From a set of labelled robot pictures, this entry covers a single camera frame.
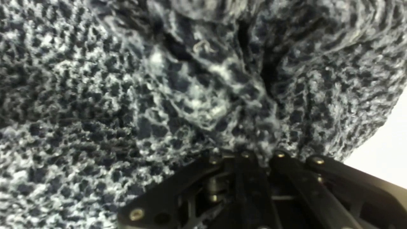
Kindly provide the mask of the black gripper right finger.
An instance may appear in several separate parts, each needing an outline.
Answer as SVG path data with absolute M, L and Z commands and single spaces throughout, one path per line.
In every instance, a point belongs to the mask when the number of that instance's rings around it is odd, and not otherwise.
M 277 153 L 285 176 L 326 229 L 407 229 L 407 189 L 322 155 Z

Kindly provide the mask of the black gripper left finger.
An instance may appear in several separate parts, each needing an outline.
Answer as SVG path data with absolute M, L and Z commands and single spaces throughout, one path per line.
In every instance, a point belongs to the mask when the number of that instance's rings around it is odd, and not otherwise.
M 204 153 L 121 207 L 117 229 L 226 229 L 235 159 Z

